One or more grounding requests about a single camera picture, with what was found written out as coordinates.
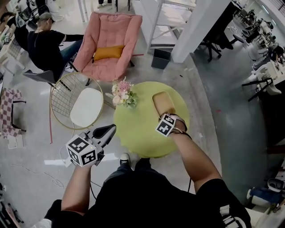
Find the pink flower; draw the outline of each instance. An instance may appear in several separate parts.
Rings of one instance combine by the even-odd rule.
[[[119,93],[123,94],[125,91],[129,92],[130,91],[130,83],[126,82],[126,81],[120,81],[118,83],[118,90],[119,90]]]

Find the cap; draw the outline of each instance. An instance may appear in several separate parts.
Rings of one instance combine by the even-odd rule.
[[[38,21],[44,21],[44,20],[48,20],[48,19],[51,19],[51,20],[53,19],[52,14],[49,12],[45,12],[42,15],[40,15]]]

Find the orange cushion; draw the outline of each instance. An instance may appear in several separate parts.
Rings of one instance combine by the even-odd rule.
[[[94,60],[107,59],[107,58],[120,58],[124,49],[124,45],[107,47],[107,48],[97,48],[94,56]]]

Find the flower bouquet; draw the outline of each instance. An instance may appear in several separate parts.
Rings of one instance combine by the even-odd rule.
[[[137,106],[137,95],[131,90],[133,84],[125,81],[114,82],[112,86],[112,93],[105,93],[107,97],[113,99],[113,104],[124,105],[129,108],[135,108]]]

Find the gold wire frame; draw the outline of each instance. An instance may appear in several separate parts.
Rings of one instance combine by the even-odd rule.
[[[93,80],[96,82],[98,87],[100,88],[101,94],[102,94],[102,106],[99,112],[99,115],[97,118],[94,120],[93,123],[91,123],[89,126],[86,127],[80,127],[80,128],[72,128],[69,126],[66,126],[64,123],[62,123],[56,113],[59,113],[70,120],[70,112],[79,96],[79,94],[87,88],[82,81],[80,81],[76,76],[77,75],[82,75],[86,77],[84,74],[81,72],[73,72],[66,74],[65,76],[61,77],[56,84],[54,85],[50,97],[49,97],[49,105],[50,108],[53,112],[54,117],[57,119],[57,121],[63,125],[66,128],[72,129],[72,130],[83,130],[86,128],[89,128],[92,126],[101,116],[102,110],[103,110],[103,104],[104,104],[104,97],[103,97],[103,91],[97,80]]]

